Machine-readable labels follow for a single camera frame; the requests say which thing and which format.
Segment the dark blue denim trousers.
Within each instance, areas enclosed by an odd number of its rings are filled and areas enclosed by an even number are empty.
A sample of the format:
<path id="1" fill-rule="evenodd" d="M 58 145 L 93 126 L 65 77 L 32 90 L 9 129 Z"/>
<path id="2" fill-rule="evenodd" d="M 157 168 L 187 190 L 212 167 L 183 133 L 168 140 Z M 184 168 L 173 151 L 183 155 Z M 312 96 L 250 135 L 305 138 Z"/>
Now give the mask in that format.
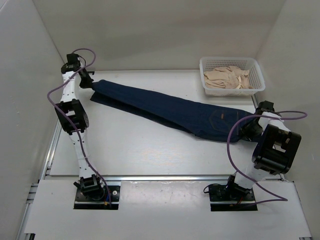
<path id="1" fill-rule="evenodd" d="M 244 110 L 195 102 L 156 91 L 100 80 L 91 101 L 131 113 L 204 140 L 226 142 L 233 125 L 249 116 Z"/>

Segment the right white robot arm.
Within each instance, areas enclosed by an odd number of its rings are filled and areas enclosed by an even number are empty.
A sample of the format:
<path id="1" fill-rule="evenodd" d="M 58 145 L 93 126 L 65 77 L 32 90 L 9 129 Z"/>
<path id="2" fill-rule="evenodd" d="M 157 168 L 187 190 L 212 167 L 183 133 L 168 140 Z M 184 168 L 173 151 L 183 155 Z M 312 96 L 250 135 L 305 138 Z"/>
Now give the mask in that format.
<path id="1" fill-rule="evenodd" d="M 260 102 L 253 116 L 239 119 L 230 129 L 227 137 L 227 155 L 230 158 L 230 142 L 234 130 L 239 136 L 248 140 L 259 137 L 252 154 L 252 163 L 245 170 L 235 167 L 236 173 L 231 175 L 224 193 L 230 200 L 248 195 L 254 184 L 269 175 L 286 174 L 294 161 L 302 137 L 284 125 L 279 112 L 275 112 L 274 104 L 269 101 Z"/>

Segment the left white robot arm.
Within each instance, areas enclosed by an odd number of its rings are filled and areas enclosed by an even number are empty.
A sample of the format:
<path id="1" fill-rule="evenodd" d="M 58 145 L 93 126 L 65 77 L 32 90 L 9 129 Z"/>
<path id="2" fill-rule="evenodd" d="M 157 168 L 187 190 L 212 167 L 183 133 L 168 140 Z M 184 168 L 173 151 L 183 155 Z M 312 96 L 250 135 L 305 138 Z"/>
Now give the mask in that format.
<path id="1" fill-rule="evenodd" d="M 79 100 L 79 89 L 90 89 L 93 79 L 84 68 L 82 57 L 75 52 L 69 53 L 67 63 L 61 67 L 63 77 L 62 97 L 56 104 L 55 112 L 62 129 L 66 132 L 75 150 L 79 180 L 74 183 L 77 190 L 92 201 L 100 201 L 106 195 L 101 178 L 88 164 L 87 128 L 89 118 Z"/>

